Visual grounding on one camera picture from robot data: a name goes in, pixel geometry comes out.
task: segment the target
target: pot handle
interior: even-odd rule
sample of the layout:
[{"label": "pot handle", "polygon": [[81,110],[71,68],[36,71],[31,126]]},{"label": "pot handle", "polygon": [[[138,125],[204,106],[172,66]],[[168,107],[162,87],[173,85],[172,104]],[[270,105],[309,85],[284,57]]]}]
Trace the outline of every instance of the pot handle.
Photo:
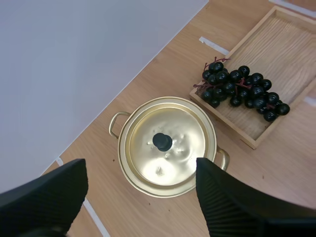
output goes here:
[{"label": "pot handle", "polygon": [[128,113],[128,112],[118,112],[112,117],[111,122],[110,122],[110,126],[109,126],[109,133],[110,133],[110,135],[112,137],[115,137],[116,139],[118,139],[119,136],[117,136],[115,133],[113,133],[112,129],[113,129],[113,126],[115,124],[115,121],[117,120],[118,116],[120,116],[120,115],[130,116],[130,113]]},{"label": "pot handle", "polygon": [[227,168],[228,168],[229,161],[230,161],[230,159],[231,159],[230,156],[229,156],[229,154],[228,154],[225,150],[223,150],[222,148],[220,148],[219,146],[217,146],[217,151],[216,151],[216,152],[222,154],[222,156],[223,156],[223,161],[222,161],[222,164],[221,164],[221,169],[222,169],[223,171],[226,171]]}]

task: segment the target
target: aluminum pot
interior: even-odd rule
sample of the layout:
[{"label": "aluminum pot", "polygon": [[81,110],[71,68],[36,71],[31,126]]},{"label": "aluminum pot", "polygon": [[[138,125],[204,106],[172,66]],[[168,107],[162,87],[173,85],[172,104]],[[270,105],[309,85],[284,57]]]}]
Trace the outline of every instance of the aluminum pot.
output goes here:
[{"label": "aluminum pot", "polygon": [[[113,133],[118,116],[127,116],[120,135]],[[158,198],[187,193],[196,185],[196,158],[212,162],[229,155],[216,144],[213,124],[193,102],[178,97],[161,97],[138,107],[132,114],[118,112],[109,133],[118,139],[118,158],[123,174],[138,190]]]}]

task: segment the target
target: bunch of grapes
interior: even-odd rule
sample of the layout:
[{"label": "bunch of grapes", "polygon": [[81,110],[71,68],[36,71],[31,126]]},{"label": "bunch of grapes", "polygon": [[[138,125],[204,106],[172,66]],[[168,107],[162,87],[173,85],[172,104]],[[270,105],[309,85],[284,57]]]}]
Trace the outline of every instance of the bunch of grapes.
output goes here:
[{"label": "bunch of grapes", "polygon": [[230,73],[224,64],[226,58],[216,59],[211,64],[205,64],[202,74],[204,84],[199,87],[201,98],[216,108],[220,103],[230,98],[230,105],[238,107],[242,103],[249,108],[255,108],[268,122],[273,122],[279,115],[286,115],[290,107],[279,99],[275,92],[268,92],[272,83],[264,79],[262,74],[250,75],[247,66],[241,66]]}]

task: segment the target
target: lid knob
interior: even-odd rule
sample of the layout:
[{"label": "lid knob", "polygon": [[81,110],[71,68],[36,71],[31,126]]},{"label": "lid knob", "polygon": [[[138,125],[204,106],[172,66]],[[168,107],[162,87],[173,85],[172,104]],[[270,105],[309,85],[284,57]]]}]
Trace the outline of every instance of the lid knob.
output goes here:
[{"label": "lid knob", "polygon": [[168,151],[172,146],[172,139],[170,136],[165,135],[163,133],[157,133],[153,137],[153,144],[160,150],[161,152]]}]

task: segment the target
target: white tape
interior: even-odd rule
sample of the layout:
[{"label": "white tape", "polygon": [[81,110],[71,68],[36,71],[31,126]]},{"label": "white tape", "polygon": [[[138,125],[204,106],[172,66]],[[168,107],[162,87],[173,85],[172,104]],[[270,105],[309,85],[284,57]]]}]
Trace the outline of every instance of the white tape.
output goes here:
[{"label": "white tape", "polygon": [[308,103],[309,105],[316,107],[316,98],[312,98],[312,97],[306,96],[304,98],[304,101],[306,103]]},{"label": "white tape", "polygon": [[[60,157],[56,159],[56,162],[59,166],[62,166],[64,164],[63,160]],[[101,235],[103,237],[110,237],[109,232],[107,231],[107,229],[105,229],[104,225],[102,224],[97,213],[95,213],[95,211],[94,211],[93,207],[91,206],[91,204],[89,203],[88,199],[86,199],[86,198],[84,199],[83,205],[84,205],[85,209],[88,211],[88,213],[90,214],[95,225],[98,227],[99,231],[101,232]]]},{"label": "white tape", "polygon": [[202,43],[205,43],[207,46],[210,46],[211,48],[217,50],[218,52],[220,52],[221,54],[224,54],[225,56],[229,54],[228,50],[222,48],[221,46],[219,46],[218,44],[212,41],[209,41],[208,39],[204,37],[199,38],[199,41],[201,41]]},{"label": "white tape", "polygon": [[57,164],[58,164],[59,166],[62,166],[62,165],[64,164],[63,160],[60,159],[60,158],[57,158],[57,159],[56,159],[56,162],[57,162]]},{"label": "white tape", "polygon": [[285,2],[284,0],[269,0],[269,1],[273,2],[273,3],[277,4],[277,5],[280,5],[280,6],[292,9],[294,11],[300,12],[300,13],[302,13],[304,15],[316,18],[316,11],[308,10],[306,8],[297,6],[295,4],[292,4],[292,3],[289,3],[289,2]]}]

